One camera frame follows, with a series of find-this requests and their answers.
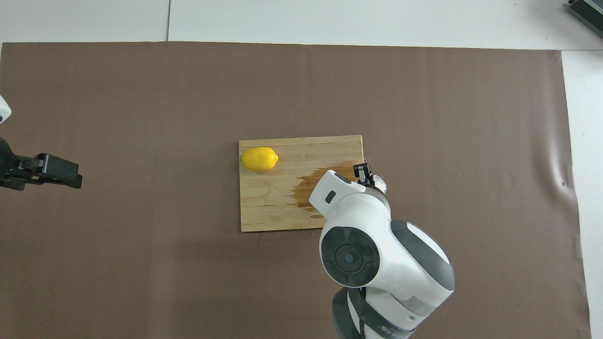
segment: bamboo cutting board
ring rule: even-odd
[[[354,180],[353,166],[364,161],[362,136],[325,136],[239,141],[239,157],[251,147],[267,146],[279,156],[267,172],[239,162],[241,231],[315,229],[323,216],[309,202],[327,170]]]

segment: brown backdrop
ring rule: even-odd
[[[2,338],[334,338],[320,232],[239,230],[237,142],[355,134],[455,267],[414,338],[590,336],[559,52],[5,43],[0,91],[84,177],[0,189]]]

